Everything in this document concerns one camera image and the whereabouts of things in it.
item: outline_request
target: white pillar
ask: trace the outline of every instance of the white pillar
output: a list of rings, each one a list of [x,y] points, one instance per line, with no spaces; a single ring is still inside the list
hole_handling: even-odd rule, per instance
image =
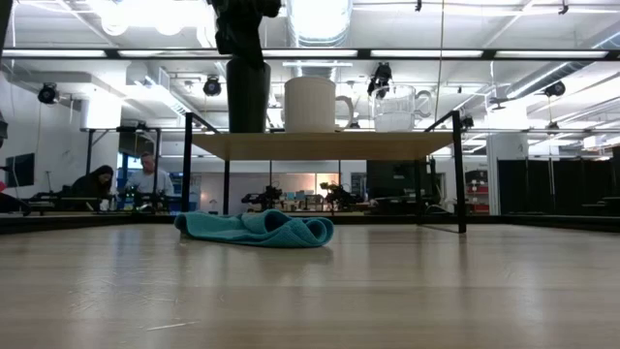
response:
[[[95,93],[89,100],[82,101],[81,105],[81,128],[102,129],[116,128],[120,126],[122,102],[107,92]],[[97,132],[93,140],[99,141],[93,144],[90,171],[95,171],[103,165],[111,166],[116,170],[118,157],[118,143],[120,135],[110,131],[104,135]]]
[[[528,154],[526,134],[498,134],[486,139],[488,161],[488,195],[491,215],[499,215],[500,188],[498,160],[523,160]]]
[[[516,129],[528,128],[525,105],[511,103],[506,109],[491,112],[487,116],[490,128]],[[501,214],[498,160],[523,160],[528,155],[527,134],[500,133],[489,135],[486,139],[486,160],[488,163],[488,195],[491,215]]]

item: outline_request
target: handle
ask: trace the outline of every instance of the handle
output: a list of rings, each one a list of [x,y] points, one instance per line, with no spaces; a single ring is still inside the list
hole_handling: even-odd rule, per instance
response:
[[[432,110],[433,95],[429,91],[422,90],[416,94],[416,100],[418,100],[419,97],[422,97],[422,96],[425,96],[428,99],[428,112],[422,112],[421,110],[415,110],[414,115],[419,115],[421,117],[428,117],[433,113],[433,110]]]
[[[355,111],[355,107],[353,106],[353,100],[347,96],[338,96],[336,97],[336,102],[338,101],[342,101],[344,103],[347,104],[347,107],[349,107],[349,122],[347,123],[347,126],[345,127],[338,127],[337,130],[338,131],[344,131],[345,129],[351,127],[351,124],[353,124],[353,117],[354,117],[354,111]]]

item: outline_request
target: computer monitor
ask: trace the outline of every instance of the computer monitor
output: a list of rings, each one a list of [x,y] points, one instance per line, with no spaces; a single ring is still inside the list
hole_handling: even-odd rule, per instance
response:
[[[9,188],[35,185],[35,154],[8,157],[5,182]]]
[[[367,188],[370,199],[411,196],[416,190],[413,161],[368,161]],[[422,161],[419,169],[422,195],[430,193],[430,177]]]

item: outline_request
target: white mug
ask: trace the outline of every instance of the white mug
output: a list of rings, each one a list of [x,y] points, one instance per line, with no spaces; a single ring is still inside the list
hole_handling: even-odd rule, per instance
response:
[[[336,84],[324,78],[301,77],[284,85],[284,128],[286,132],[334,132],[353,123],[354,106],[351,98],[336,97]],[[349,108],[349,123],[336,126],[336,101]]]

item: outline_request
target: man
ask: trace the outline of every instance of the man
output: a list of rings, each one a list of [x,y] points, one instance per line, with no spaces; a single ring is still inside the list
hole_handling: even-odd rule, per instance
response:
[[[138,191],[142,194],[153,193],[153,182],[155,181],[155,159],[153,154],[145,152],[140,157],[142,163],[142,171],[138,171],[129,178],[125,189],[131,187],[138,187]],[[166,171],[159,170],[157,172],[157,192],[164,192],[166,196],[174,195],[174,188],[172,187],[172,181]]]

